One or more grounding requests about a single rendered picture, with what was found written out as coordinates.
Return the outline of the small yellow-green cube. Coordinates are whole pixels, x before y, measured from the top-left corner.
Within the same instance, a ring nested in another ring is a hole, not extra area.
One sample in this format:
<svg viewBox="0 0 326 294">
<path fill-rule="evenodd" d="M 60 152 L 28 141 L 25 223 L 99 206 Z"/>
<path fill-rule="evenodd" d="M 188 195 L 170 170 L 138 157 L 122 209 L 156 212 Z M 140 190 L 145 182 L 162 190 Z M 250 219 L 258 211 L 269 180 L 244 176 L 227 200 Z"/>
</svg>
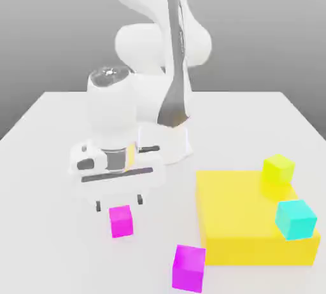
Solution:
<svg viewBox="0 0 326 294">
<path fill-rule="evenodd" d="M 264 160 L 262 180 L 268 185 L 285 186 L 292 182 L 295 162 L 280 154 Z"/>
</svg>

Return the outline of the small magenta cube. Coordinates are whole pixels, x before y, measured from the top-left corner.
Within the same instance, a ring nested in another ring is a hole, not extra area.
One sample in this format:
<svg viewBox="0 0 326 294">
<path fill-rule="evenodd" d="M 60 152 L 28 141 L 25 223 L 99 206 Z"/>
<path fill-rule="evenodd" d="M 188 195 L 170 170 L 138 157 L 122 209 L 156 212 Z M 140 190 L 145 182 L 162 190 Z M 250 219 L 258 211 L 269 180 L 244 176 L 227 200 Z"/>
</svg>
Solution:
<svg viewBox="0 0 326 294">
<path fill-rule="evenodd" d="M 206 249 L 178 244 L 172 269 L 172 287 L 202 293 Z"/>
<path fill-rule="evenodd" d="M 129 205 L 109 208 L 112 238 L 132 235 L 133 219 Z"/>
</svg>

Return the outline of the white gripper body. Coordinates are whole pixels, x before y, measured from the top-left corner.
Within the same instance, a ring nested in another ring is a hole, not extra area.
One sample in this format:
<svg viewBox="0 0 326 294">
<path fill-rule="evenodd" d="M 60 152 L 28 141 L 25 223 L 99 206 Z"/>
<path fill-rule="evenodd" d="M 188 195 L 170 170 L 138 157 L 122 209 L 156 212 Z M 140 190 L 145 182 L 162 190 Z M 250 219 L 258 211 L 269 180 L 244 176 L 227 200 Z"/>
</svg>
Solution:
<svg viewBox="0 0 326 294">
<path fill-rule="evenodd" d="M 71 186 L 81 197 L 143 194 L 163 185 L 165 180 L 166 167 L 159 157 L 139 158 L 125 172 L 107 170 L 102 158 L 71 161 Z"/>
</svg>

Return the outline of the large yellow box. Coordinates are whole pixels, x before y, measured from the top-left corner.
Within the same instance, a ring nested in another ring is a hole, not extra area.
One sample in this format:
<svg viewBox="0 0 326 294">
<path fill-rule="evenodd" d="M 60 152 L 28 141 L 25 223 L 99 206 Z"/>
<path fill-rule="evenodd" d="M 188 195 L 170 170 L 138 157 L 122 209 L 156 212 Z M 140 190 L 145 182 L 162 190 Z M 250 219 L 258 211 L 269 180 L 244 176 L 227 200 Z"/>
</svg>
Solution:
<svg viewBox="0 0 326 294">
<path fill-rule="evenodd" d="M 196 204 L 206 265 L 311 266 L 321 235 L 286 241 L 278 202 L 299 200 L 291 184 L 268 185 L 260 171 L 197 171 Z"/>
</svg>

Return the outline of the small cyan cube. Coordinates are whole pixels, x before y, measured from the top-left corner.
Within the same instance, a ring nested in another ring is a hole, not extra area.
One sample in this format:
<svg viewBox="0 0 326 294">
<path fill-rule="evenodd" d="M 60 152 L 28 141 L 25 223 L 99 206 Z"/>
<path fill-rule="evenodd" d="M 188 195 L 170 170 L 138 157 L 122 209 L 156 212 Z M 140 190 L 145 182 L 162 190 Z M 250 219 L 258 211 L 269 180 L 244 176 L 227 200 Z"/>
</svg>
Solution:
<svg viewBox="0 0 326 294">
<path fill-rule="evenodd" d="M 316 214 L 304 200 L 278 202 L 275 224 L 286 241 L 311 238 L 316 222 Z"/>
</svg>

